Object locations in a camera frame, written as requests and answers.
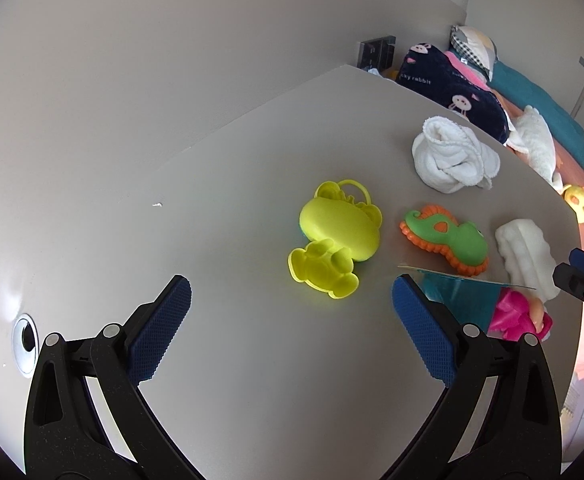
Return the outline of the white foam packing piece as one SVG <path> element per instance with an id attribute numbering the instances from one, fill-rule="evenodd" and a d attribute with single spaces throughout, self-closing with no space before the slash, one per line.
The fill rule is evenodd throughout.
<path id="1" fill-rule="evenodd" d="M 559 295 L 560 289 L 552 278 L 556 260 L 533 220 L 516 219 L 499 226 L 495 240 L 513 285 L 533 289 L 542 302 Z"/>

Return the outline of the pink monkey toy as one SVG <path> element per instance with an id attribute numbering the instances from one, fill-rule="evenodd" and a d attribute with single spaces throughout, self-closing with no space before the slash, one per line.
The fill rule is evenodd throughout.
<path id="1" fill-rule="evenodd" d="M 544 341 L 549 337 L 552 324 L 554 321 L 538 297 L 503 288 L 488 329 L 505 340 L 518 341 L 525 334 L 532 334 Z"/>

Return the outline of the teal cardboard blister package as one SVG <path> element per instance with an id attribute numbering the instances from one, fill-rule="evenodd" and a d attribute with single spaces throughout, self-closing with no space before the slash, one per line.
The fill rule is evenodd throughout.
<path id="1" fill-rule="evenodd" d="M 475 276 L 399 264 L 400 274 L 409 274 L 429 300 L 444 304 L 461 324 L 473 323 L 487 332 L 496 309 L 501 290 L 511 288 L 518 292 L 536 292 L 534 287 L 482 280 Z"/>

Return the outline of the green orange seahorse toy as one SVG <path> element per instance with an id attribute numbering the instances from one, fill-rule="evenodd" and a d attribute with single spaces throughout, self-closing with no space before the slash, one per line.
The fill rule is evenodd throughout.
<path id="1" fill-rule="evenodd" d="M 443 206 L 409 210 L 398 227 L 412 245 L 443 256 L 460 275 L 473 278 L 487 270 L 488 244 L 483 233 L 473 222 L 459 222 Z"/>

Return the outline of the white towel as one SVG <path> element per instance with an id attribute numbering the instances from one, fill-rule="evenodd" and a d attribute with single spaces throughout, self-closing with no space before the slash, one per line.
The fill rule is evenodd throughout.
<path id="1" fill-rule="evenodd" d="M 412 142 L 415 172 L 429 188 L 443 194 L 463 188 L 487 188 L 500 170 L 500 157 L 468 128 L 433 116 Z"/>

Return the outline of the yellow frog sand mould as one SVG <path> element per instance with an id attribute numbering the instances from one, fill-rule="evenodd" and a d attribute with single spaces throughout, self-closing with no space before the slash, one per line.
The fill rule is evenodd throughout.
<path id="1" fill-rule="evenodd" d="M 308 244 L 287 257 L 293 280 L 332 299 L 353 295 L 355 264 L 369 260 L 381 241 L 383 214 L 367 188 L 353 179 L 322 182 L 298 223 Z"/>

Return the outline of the yellow chick plush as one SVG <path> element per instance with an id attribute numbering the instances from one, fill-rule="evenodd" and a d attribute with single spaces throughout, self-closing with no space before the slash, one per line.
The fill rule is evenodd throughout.
<path id="1" fill-rule="evenodd" d="M 567 184 L 563 189 L 562 197 L 574 211 L 577 222 L 584 224 L 584 186 Z"/>

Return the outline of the teal long pillow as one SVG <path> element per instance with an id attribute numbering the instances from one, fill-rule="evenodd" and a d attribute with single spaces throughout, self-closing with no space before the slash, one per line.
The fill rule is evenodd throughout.
<path id="1" fill-rule="evenodd" d="M 537 108 L 554 138 L 584 169 L 584 128 L 546 90 L 501 61 L 495 62 L 488 85 L 520 110 Z"/>

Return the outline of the white goose plush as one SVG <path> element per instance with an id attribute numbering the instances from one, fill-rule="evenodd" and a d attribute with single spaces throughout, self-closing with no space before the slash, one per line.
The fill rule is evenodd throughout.
<path id="1" fill-rule="evenodd" d="M 562 193 L 563 181 L 557 170 L 554 138 L 537 108 L 526 105 L 523 114 L 511 120 L 506 147 L 516 153 L 556 192 Z"/>

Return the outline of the pink fleece blanket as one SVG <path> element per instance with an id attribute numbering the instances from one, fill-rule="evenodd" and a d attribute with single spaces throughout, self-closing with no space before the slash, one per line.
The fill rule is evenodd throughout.
<path id="1" fill-rule="evenodd" d="M 467 63 L 464 63 L 454 52 L 450 50 L 446 51 L 445 55 L 447 56 L 450 64 L 454 66 L 454 69 L 458 70 L 458 72 L 464 78 L 466 78 L 467 81 L 470 81 L 471 84 L 474 84 L 478 88 L 481 88 L 485 91 L 490 91 L 490 87 L 488 87 L 484 75 L 479 70 L 473 68 Z"/>

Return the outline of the patterned grey yellow pillow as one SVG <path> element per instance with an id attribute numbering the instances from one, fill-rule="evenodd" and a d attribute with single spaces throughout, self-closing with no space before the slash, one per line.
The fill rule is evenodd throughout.
<path id="1" fill-rule="evenodd" d="M 461 60 L 480 70 L 487 80 L 493 79 L 498 53 L 490 37 L 471 26 L 452 25 L 449 44 Z"/>

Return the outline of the navy rabbit print blanket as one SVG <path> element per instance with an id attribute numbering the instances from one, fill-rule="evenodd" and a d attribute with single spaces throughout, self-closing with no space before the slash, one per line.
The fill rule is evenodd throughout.
<path id="1" fill-rule="evenodd" d="M 508 118 L 497 96 L 473 84 L 432 44 L 415 44 L 403 58 L 397 84 L 425 96 L 466 118 L 492 138 L 505 144 L 510 134 Z"/>

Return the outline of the black wall switch panel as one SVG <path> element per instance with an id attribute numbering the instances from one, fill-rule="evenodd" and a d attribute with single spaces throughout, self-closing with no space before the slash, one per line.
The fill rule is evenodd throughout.
<path id="1" fill-rule="evenodd" d="M 362 41 L 359 44 L 357 67 L 361 70 L 383 72 L 393 65 L 396 46 L 395 36 L 385 36 Z"/>

